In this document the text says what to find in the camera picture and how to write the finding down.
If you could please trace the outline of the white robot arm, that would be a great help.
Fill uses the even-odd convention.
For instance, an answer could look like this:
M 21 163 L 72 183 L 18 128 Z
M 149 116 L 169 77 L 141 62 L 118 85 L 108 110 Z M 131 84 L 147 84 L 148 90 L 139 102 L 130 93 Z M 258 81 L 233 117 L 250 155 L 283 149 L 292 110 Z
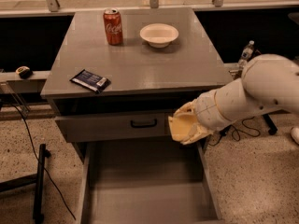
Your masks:
M 251 59 L 240 78 L 200 94 L 168 122 L 172 139 L 188 145 L 240 119 L 278 110 L 299 114 L 299 64 L 264 54 Z

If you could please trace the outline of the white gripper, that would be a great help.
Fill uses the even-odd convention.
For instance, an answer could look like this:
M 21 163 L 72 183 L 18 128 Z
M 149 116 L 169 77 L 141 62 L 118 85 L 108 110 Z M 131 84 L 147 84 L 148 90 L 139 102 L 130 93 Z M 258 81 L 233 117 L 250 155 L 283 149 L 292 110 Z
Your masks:
M 182 145 L 197 142 L 213 134 L 213 131 L 221 131 L 231 124 L 231 121 L 226 119 L 218 109 L 215 96 L 215 90 L 204 92 L 193 102 L 184 104 L 174 113 L 175 117 L 196 114 L 201 124 L 193 124 L 186 130 L 180 141 Z

